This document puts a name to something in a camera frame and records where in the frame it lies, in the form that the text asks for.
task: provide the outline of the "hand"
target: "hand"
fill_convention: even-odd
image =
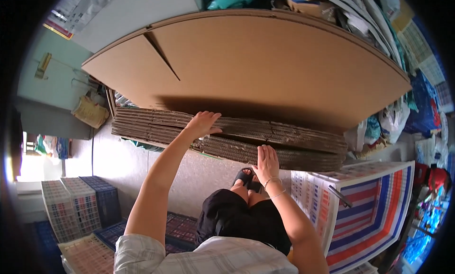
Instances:
[[[274,148],[266,145],[259,146],[258,166],[253,165],[252,168],[263,186],[268,180],[278,178],[279,163]]]
[[[182,132],[190,135],[191,139],[197,139],[205,135],[213,133],[221,133],[222,130],[219,128],[212,128],[213,123],[221,117],[221,113],[214,112],[198,112],[191,121],[187,124]]]

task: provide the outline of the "shirt sleeve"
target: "shirt sleeve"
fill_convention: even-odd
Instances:
[[[164,246],[154,238],[127,234],[116,243],[114,273],[152,273],[166,257]]]

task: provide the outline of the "left hand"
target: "left hand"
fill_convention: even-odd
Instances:
[[[182,132],[186,132],[191,136],[191,139],[197,139],[205,135],[223,132],[219,128],[212,128],[213,123],[221,117],[221,113],[214,112],[198,112],[191,121],[187,124]]]

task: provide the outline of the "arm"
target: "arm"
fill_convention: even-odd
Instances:
[[[220,113],[208,111],[197,113],[161,153],[142,183],[128,217],[125,234],[137,233],[149,236],[164,246],[168,195],[180,162],[195,139],[221,132],[221,129],[211,128],[220,116]]]
[[[278,178],[278,156],[271,146],[258,147],[258,166],[253,166],[259,181],[264,185],[268,180]],[[287,193],[283,192],[279,180],[267,184],[267,192],[278,209],[286,233],[293,246],[293,263],[300,274],[328,274],[327,261],[321,249],[321,242],[305,213]]]

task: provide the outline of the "light green wall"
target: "light green wall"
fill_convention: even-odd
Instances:
[[[45,78],[35,78],[35,71],[45,52],[52,59],[45,72]],[[87,76],[79,71],[83,61],[92,53],[71,40],[42,27],[26,58],[19,79],[18,95],[30,100],[72,110],[79,102],[79,96],[88,91]]]

